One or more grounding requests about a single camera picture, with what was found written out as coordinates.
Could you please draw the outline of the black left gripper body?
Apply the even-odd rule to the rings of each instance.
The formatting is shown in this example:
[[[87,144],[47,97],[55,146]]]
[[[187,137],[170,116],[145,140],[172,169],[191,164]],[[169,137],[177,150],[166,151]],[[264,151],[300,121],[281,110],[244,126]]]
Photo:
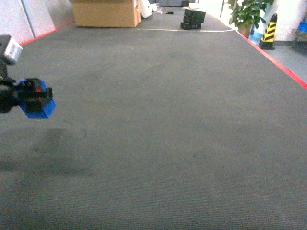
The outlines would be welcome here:
[[[17,96],[14,90],[17,83],[13,80],[0,82],[0,112],[7,113],[13,107],[18,106]]]

